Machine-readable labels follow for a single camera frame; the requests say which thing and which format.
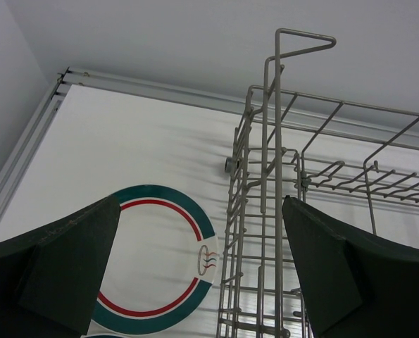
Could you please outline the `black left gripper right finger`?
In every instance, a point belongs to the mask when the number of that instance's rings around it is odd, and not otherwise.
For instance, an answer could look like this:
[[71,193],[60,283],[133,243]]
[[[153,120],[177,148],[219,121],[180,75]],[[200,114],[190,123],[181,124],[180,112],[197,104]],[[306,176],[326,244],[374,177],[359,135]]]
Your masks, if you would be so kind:
[[419,249],[291,196],[282,217],[315,337],[419,337]]

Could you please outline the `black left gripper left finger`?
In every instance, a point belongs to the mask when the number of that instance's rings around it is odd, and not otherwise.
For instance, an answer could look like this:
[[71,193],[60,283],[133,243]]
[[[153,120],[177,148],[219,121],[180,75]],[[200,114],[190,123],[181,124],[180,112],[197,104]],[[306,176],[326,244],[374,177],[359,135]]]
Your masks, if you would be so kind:
[[86,335],[119,218],[110,195],[0,242],[0,337]]

